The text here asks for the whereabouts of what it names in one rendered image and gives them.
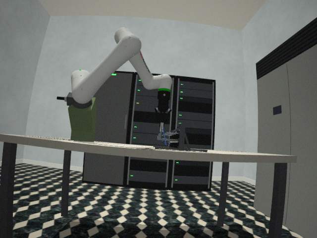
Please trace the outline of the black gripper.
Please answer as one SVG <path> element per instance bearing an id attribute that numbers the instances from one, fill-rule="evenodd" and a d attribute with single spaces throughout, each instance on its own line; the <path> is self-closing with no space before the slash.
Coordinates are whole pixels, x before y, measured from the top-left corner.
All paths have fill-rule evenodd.
<path id="1" fill-rule="evenodd" d="M 164 128 L 164 123 L 167 122 L 167 119 L 168 119 L 169 114 L 171 112 L 171 109 L 169 109 L 169 106 L 168 106 L 168 101 L 169 100 L 167 100 L 167 99 L 159 99 L 158 100 L 158 107 L 155 108 L 157 120 L 158 120 L 158 122 L 160 122 L 160 124 L 159 124 L 160 132 L 161 132 L 161 129 Z M 159 120 L 159 116 L 158 116 L 158 110 L 160 111 L 160 120 Z M 167 110 L 168 110 L 168 114 L 167 114 L 166 120 L 164 120 L 165 119 L 165 112 Z M 162 120 L 162 112 L 163 112 L 163 120 Z"/>

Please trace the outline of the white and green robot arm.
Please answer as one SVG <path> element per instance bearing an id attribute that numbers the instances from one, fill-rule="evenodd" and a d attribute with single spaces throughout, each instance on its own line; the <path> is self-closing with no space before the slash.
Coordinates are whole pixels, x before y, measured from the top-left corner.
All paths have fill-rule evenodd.
<path id="1" fill-rule="evenodd" d="M 158 89 L 158 99 L 170 100 L 172 78 L 167 74 L 153 76 L 141 53 L 141 41 L 126 27 L 119 28 L 114 35 L 117 45 L 90 73 L 76 70 L 71 74 L 72 92 L 65 97 L 67 106 L 84 109 L 92 104 L 92 97 L 105 81 L 128 60 L 137 71 L 144 87 Z"/>

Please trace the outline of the dark grey metal rack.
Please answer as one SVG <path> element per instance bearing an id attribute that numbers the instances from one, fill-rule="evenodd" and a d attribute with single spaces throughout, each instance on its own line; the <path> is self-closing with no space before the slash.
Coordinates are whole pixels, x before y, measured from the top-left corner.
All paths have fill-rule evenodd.
<path id="1" fill-rule="evenodd" d="M 179 133 L 174 133 L 179 130 Z M 185 125 L 180 125 L 179 128 L 175 130 L 171 130 L 170 132 L 165 133 L 165 136 L 170 136 L 169 139 L 166 139 L 166 141 L 170 141 L 169 146 L 156 146 L 155 149 L 170 149 L 170 150 L 186 150 L 186 151 L 203 151 L 207 152 L 208 150 L 201 150 L 201 149 L 190 149 L 190 145 L 187 139 L 187 135 L 185 133 Z M 161 132 L 158 134 L 157 140 L 164 140 L 164 138 L 161 138 Z M 188 148 L 184 147 L 184 141 L 186 140 Z"/>

